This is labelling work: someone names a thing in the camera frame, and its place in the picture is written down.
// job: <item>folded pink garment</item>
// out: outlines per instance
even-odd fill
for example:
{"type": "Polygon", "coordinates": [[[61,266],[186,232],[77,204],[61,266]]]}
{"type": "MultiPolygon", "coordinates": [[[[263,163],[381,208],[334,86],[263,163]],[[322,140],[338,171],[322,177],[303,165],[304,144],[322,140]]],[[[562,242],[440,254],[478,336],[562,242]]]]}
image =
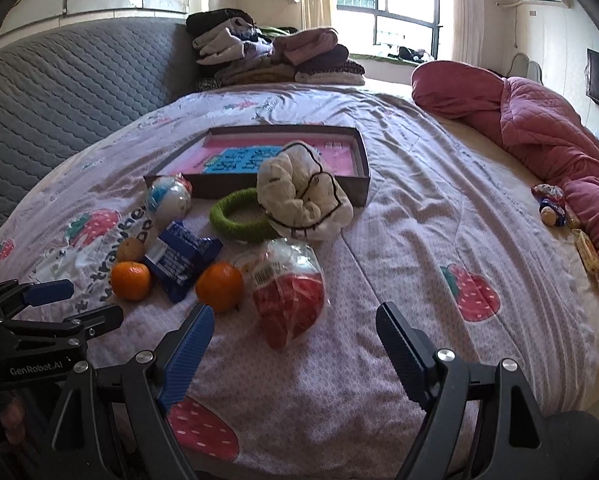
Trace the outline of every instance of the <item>folded pink garment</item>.
{"type": "Polygon", "coordinates": [[[538,178],[562,187],[599,254],[599,140],[566,99],[529,79],[452,61],[417,67],[412,82],[418,106],[463,120],[538,178]]]}
{"type": "Polygon", "coordinates": [[[297,66],[337,45],[337,32],[333,28],[307,28],[290,36],[278,36],[273,41],[276,56],[283,56],[297,66]]]}

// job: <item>green ring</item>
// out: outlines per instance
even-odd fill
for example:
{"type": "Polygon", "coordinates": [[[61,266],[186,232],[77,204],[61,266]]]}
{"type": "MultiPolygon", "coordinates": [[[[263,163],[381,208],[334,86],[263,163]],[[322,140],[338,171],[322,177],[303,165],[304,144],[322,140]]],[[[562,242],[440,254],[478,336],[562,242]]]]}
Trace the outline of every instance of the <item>green ring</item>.
{"type": "Polygon", "coordinates": [[[257,188],[240,189],[225,196],[210,209],[210,223],[221,235],[232,240],[260,243],[279,238],[279,234],[268,220],[240,224],[228,218],[239,209],[257,204],[257,188]]]}

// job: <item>window frame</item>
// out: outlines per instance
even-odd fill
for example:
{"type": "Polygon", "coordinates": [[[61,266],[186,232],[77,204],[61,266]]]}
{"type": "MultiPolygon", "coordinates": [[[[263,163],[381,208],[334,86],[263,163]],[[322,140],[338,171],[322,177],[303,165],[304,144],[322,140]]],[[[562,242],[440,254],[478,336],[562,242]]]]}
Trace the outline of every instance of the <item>window frame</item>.
{"type": "Polygon", "coordinates": [[[388,12],[387,10],[379,10],[379,0],[375,0],[374,2],[375,8],[371,9],[370,7],[358,7],[358,6],[348,6],[348,5],[337,5],[338,10],[348,10],[349,12],[365,12],[366,14],[374,15],[374,27],[373,27],[373,44],[377,43],[377,17],[381,16],[384,18],[391,18],[393,20],[401,20],[402,22],[414,23],[415,25],[422,25],[423,27],[428,27],[433,30],[433,40],[431,41],[431,56],[437,59],[437,55],[439,53],[439,29],[441,25],[439,25],[439,14],[440,14],[440,3],[439,0],[434,0],[433,9],[433,22],[425,22],[423,20],[418,20],[416,18],[410,18],[409,16],[403,16],[401,14],[394,14],[393,12],[388,12]]]}

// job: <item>window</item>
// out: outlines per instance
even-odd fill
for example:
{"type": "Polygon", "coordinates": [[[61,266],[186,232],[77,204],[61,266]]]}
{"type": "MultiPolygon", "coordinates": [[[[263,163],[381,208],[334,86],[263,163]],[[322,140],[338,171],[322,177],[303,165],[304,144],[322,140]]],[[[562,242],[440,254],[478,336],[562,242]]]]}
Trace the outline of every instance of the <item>window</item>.
{"type": "Polygon", "coordinates": [[[353,50],[406,46],[437,58],[439,0],[337,0],[337,9],[335,27],[353,50]]]}

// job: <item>pile of clothes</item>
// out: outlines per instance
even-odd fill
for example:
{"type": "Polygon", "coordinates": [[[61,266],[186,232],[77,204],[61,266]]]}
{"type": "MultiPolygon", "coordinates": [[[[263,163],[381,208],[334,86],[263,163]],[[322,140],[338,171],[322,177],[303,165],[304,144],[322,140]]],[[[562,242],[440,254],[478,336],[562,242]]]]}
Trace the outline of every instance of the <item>pile of clothes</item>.
{"type": "Polygon", "coordinates": [[[364,67],[349,59],[332,28],[255,26],[239,9],[198,12],[186,19],[198,53],[197,90],[253,83],[296,81],[364,85],[364,67]]]}

